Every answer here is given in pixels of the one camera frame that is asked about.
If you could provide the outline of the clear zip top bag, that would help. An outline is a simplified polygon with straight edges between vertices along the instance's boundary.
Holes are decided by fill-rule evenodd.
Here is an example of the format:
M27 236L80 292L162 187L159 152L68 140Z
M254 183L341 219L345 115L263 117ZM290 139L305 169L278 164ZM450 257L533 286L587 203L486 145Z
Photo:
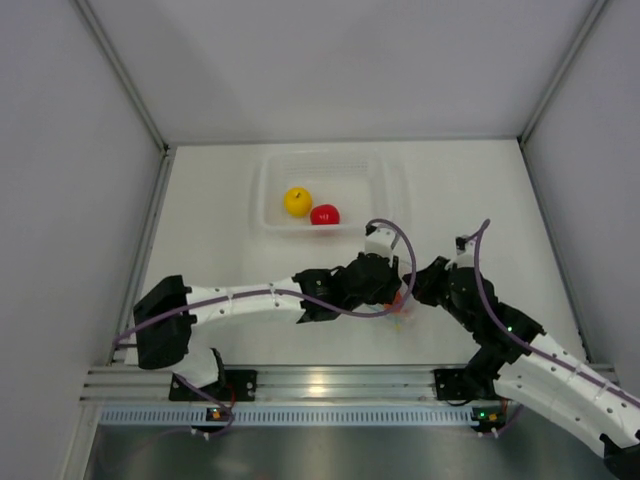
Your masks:
M389 313L386 319L392 324L394 331L397 333L412 326L416 319L416 301L414 298L409 297L400 309Z

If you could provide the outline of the red fake apple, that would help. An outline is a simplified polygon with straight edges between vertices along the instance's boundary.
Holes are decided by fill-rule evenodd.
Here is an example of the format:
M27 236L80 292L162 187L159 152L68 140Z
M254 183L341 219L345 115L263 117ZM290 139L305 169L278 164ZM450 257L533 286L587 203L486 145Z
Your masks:
M338 225L341 222L341 215L332 204L317 205L310 211L310 222L314 226Z

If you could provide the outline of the yellow fake apple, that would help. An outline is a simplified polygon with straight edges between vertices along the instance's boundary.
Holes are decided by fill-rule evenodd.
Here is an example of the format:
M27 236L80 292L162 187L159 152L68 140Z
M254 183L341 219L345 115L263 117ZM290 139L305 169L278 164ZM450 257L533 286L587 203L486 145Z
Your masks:
M284 194L283 205L289 215L295 218L302 218L311 211L313 199L305 188L293 187Z

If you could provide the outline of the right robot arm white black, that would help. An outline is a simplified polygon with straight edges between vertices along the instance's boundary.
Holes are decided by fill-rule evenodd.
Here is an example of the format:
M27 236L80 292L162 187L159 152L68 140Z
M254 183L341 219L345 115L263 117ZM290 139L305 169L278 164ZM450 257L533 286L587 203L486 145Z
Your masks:
M618 479L639 476L639 400L562 347L541 324L501 301L476 266L436 258L404 282L478 344L464 369L475 395L511 399L559 426Z

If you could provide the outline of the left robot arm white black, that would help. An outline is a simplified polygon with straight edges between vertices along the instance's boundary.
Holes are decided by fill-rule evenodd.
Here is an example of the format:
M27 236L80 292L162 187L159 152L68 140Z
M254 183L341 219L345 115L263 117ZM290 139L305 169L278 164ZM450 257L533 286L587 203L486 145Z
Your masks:
M167 369L204 399L226 386L215 333L223 325L328 322L360 316L364 305L391 306L403 287L400 260L359 253L346 266L307 269L289 278L248 287L189 286L180 275L152 288L133 309L137 365Z

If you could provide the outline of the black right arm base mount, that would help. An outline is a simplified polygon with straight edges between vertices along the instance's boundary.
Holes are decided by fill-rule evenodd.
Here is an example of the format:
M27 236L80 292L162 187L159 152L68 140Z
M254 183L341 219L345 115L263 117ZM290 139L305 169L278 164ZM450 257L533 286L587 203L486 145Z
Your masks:
M466 368L442 368L433 371L436 397L454 404L490 398L491 384Z

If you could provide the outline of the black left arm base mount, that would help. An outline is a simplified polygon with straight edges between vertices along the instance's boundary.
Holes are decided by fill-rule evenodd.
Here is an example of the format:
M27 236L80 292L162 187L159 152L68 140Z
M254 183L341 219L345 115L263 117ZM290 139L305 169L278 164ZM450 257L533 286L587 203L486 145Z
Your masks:
M257 371L251 369L226 369L223 380L198 387L198 390L221 402L253 402L257 390ZM187 386L175 374L171 377L168 399L175 402L205 400L201 394Z

